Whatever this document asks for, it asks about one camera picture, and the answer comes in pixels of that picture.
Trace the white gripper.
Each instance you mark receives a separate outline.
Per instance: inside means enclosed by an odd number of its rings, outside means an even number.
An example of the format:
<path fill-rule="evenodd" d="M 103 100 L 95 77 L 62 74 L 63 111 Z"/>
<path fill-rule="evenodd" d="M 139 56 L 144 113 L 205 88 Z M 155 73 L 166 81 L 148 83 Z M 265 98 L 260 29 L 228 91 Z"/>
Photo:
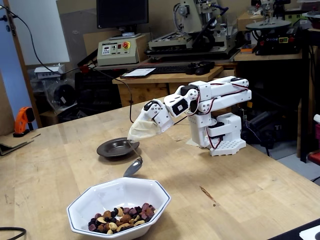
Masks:
<path fill-rule="evenodd" d="M 139 115 L 139 120 L 153 122 L 161 133 L 174 125 L 166 105 L 158 99 L 153 99 L 144 105 Z"/>

